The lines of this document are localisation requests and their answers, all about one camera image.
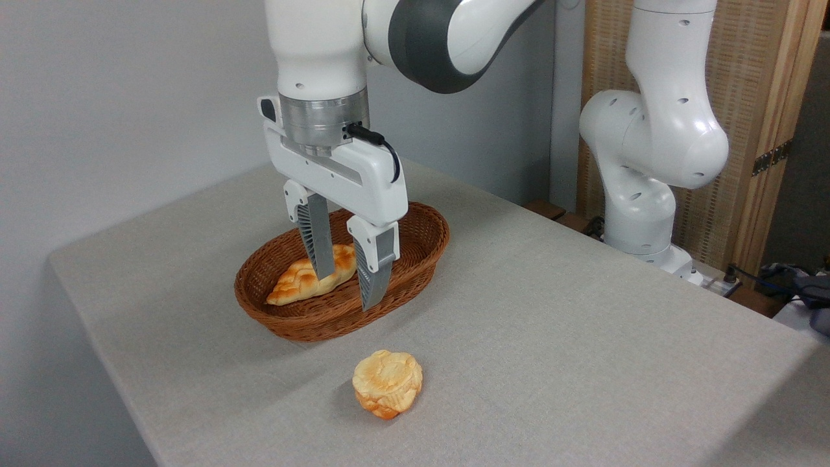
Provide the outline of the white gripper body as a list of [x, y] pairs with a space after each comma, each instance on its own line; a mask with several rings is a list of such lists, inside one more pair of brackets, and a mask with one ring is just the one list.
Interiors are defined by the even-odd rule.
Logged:
[[387, 150], [351, 139], [330, 156], [311, 156], [285, 135], [270, 97], [258, 98], [257, 104], [279, 173], [376, 226], [403, 218], [409, 206], [405, 178], [402, 173], [394, 177], [396, 165]]

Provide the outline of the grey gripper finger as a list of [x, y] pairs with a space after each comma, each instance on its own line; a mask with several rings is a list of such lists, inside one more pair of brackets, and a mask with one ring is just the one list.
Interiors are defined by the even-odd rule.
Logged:
[[283, 190], [289, 218], [299, 229], [317, 278], [329, 277], [336, 268], [327, 199], [294, 180], [288, 180]]
[[362, 310], [367, 311], [382, 301], [392, 264], [400, 258], [398, 222], [376, 226], [355, 215], [347, 227], [355, 240]]

